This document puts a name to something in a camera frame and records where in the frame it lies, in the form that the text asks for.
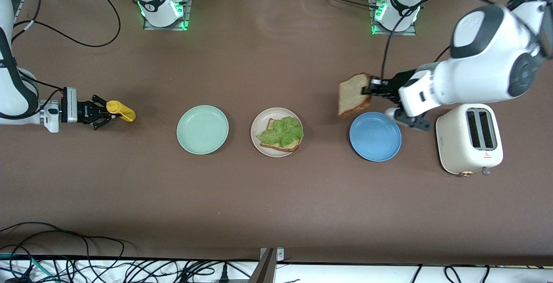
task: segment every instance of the plate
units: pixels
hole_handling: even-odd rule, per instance
[[[399,151],[401,132],[395,122],[380,112],[366,112],[353,120],[350,142],[361,157],[383,162]]]
[[[296,116],[294,112],[286,108],[269,108],[267,110],[263,110],[260,114],[257,115],[257,117],[255,117],[255,119],[253,120],[253,124],[251,124],[251,141],[253,142],[255,148],[259,150],[259,152],[273,158],[281,158],[291,154],[285,151],[278,151],[276,149],[261,147],[261,140],[257,138],[257,135],[261,135],[261,133],[263,133],[263,131],[267,129],[267,125],[269,125],[270,119],[280,120],[282,118],[286,118],[287,116],[291,116],[300,121],[300,118],[298,118],[298,116]]]
[[[189,153],[207,155],[229,135],[229,120],[219,108],[203,105],[188,110],[176,126],[178,143]]]

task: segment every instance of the blue plate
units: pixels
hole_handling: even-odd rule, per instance
[[[395,122],[380,112],[366,112],[353,120],[350,142],[361,157],[383,162],[393,158],[399,151],[401,132]]]

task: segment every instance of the bread slice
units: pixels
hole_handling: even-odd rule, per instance
[[[271,130],[273,129],[273,124],[275,123],[275,119],[269,119],[269,124],[267,125],[267,130]],[[284,152],[287,152],[287,153],[292,153],[296,150],[298,150],[298,147],[300,147],[300,144],[302,143],[302,140],[295,140],[293,141],[290,145],[286,146],[286,147],[280,147],[279,144],[274,144],[274,145],[267,145],[266,143],[261,143],[261,147],[265,147],[265,148],[271,148],[271,149],[275,149],[275,150],[278,150],[278,151],[284,151]]]
[[[370,95],[361,95],[361,89],[368,86],[371,75],[358,73],[340,82],[338,90],[338,116],[347,118],[371,105]]]

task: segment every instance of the green plate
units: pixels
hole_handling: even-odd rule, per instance
[[[196,106],[178,121],[176,138],[189,153],[207,155],[219,149],[229,135],[229,121],[213,106]]]

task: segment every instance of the sandwich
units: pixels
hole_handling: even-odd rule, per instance
[[[267,129],[258,135],[261,147],[293,153],[298,149],[304,137],[300,120],[286,117],[280,120],[270,119]]]
[[[363,87],[369,85],[371,76],[367,73],[359,73],[351,76],[346,81],[340,82],[338,88],[338,116],[347,118],[359,114],[371,105],[371,96],[362,95]]]

